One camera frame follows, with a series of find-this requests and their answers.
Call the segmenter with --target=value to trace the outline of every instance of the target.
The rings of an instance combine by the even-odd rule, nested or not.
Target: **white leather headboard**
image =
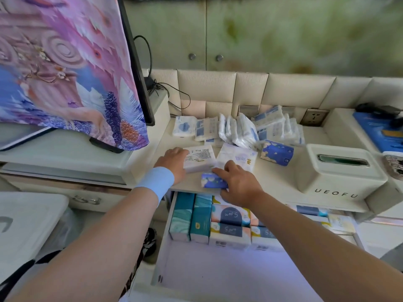
[[[190,95],[189,105],[186,95],[167,86],[169,101],[188,106],[169,106],[172,114],[197,118],[219,113],[235,117],[239,105],[259,106],[259,111],[293,106],[298,121],[307,108],[352,108],[373,101],[403,109],[403,78],[160,69],[153,69],[151,76]]]

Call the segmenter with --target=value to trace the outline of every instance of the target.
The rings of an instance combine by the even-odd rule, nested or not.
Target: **blue wristband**
[[[174,184],[174,182],[174,174],[168,170],[168,168],[159,166],[154,167],[148,173],[146,173],[136,187],[149,188],[157,195],[159,204],[165,193],[168,192],[169,188]]]

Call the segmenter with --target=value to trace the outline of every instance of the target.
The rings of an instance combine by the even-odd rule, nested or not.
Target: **hand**
[[[186,158],[189,151],[187,149],[182,149],[180,147],[175,147],[174,149],[168,149],[163,157],[159,157],[154,167],[165,167],[170,170],[175,177],[175,184],[178,184],[184,179],[186,172],[183,168],[184,159]]]
[[[230,160],[225,164],[224,169],[213,168],[212,172],[228,183],[227,190],[221,190],[221,197],[228,203],[242,208],[249,208],[252,200],[259,193],[264,193],[256,177],[245,171],[234,161]]]

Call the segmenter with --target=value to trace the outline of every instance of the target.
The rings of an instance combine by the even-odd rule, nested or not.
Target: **green marble wall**
[[[154,30],[137,23],[136,31],[168,34],[164,42],[152,39],[160,45],[156,67],[403,76],[403,0],[163,1],[147,7],[154,14],[137,10],[137,21],[148,19]],[[187,59],[193,51],[197,62]]]

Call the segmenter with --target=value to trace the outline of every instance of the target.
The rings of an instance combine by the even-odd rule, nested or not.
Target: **cabinet knob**
[[[82,198],[82,197],[76,195],[72,199],[78,203],[89,203],[89,204],[93,204],[93,205],[99,205],[101,203],[101,198],[86,199],[86,198]]]

